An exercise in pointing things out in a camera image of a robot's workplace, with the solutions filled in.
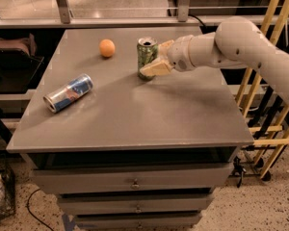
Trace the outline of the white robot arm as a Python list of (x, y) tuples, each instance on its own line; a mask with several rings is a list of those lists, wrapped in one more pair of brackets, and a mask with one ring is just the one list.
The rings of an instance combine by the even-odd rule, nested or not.
[(172, 70), (250, 67), (289, 106), (289, 54), (275, 47), (249, 20), (233, 16), (214, 33), (188, 35), (159, 45), (158, 57), (141, 68), (144, 76)]

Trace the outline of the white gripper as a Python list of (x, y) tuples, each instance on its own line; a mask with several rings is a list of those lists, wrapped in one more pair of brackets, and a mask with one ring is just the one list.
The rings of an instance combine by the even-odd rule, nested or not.
[(158, 56), (168, 60), (157, 58), (151, 63), (145, 64), (140, 73), (147, 77), (168, 75), (174, 68), (176, 71), (192, 71), (195, 67), (192, 65), (189, 56), (189, 44), (192, 35), (180, 37), (176, 40), (167, 40), (158, 45)]

